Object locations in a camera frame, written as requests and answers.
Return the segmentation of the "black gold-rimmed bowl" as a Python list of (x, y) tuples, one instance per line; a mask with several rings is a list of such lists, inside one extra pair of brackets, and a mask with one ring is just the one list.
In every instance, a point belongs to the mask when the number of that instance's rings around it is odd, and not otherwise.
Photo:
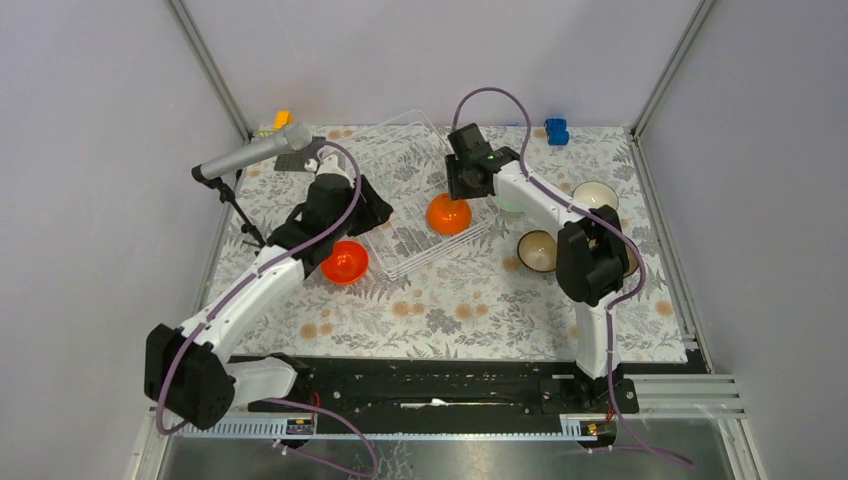
[(517, 244), (517, 255), (521, 263), (534, 272), (556, 270), (557, 243), (546, 231), (534, 230), (524, 234)]

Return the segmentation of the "pale green bowl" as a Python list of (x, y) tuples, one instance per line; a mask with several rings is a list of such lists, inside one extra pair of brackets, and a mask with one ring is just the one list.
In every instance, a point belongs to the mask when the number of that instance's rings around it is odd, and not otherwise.
[(496, 196), (494, 198), (494, 202), (498, 206), (498, 208), (500, 210), (504, 211), (504, 212), (507, 212), (507, 213), (510, 213), (510, 214), (523, 214), (524, 213), (524, 208), (522, 207), (522, 205), (520, 203), (509, 200), (509, 199), (507, 199), (503, 196)]

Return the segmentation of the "teal and white bowl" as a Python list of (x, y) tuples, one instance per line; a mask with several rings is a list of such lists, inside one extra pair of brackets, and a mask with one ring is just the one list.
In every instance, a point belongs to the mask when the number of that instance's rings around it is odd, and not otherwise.
[(619, 207), (619, 198), (608, 185), (597, 181), (586, 181), (573, 191), (573, 210), (589, 211), (608, 206), (613, 210)]

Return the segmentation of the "orange bowl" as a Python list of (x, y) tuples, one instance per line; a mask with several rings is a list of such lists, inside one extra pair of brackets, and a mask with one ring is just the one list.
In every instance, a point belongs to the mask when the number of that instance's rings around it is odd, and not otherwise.
[(453, 200), (449, 194), (434, 197), (426, 210), (427, 225), (436, 233), (456, 235), (467, 230), (472, 223), (472, 210), (466, 200)]
[(361, 280), (369, 268), (369, 255), (365, 247), (355, 241), (337, 242), (331, 255), (320, 265), (324, 277), (340, 286), (351, 285)]

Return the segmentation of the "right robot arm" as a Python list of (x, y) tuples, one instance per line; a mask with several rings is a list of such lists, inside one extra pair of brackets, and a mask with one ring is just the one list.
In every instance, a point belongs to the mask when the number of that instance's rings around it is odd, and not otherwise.
[(575, 304), (580, 332), (579, 371), (564, 396), (580, 412), (619, 413), (616, 387), (622, 374), (612, 310), (625, 298), (625, 272), (638, 251), (623, 234), (616, 209), (591, 208), (555, 190), (531, 172), (521, 152), (493, 148), (474, 123), (453, 130), (448, 141), (452, 199), (501, 198), (555, 239), (556, 280)]

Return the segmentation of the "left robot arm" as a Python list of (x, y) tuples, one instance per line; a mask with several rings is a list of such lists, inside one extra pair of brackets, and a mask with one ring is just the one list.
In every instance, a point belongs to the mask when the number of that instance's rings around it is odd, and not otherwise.
[(270, 304), (303, 283), (344, 237), (383, 225), (392, 214), (363, 175), (315, 177), (304, 202), (266, 239), (254, 262), (194, 316), (147, 336), (143, 392), (184, 422), (206, 430), (233, 407), (273, 398), (296, 411), (310, 385), (283, 354), (231, 362), (234, 349)]

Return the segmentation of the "dark blue glazed bowl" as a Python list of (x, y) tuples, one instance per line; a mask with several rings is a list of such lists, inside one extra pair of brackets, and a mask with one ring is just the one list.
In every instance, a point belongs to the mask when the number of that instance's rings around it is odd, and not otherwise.
[(628, 265), (624, 272), (624, 277), (628, 278), (639, 270), (639, 261), (638, 257), (631, 250), (627, 250), (626, 254)]

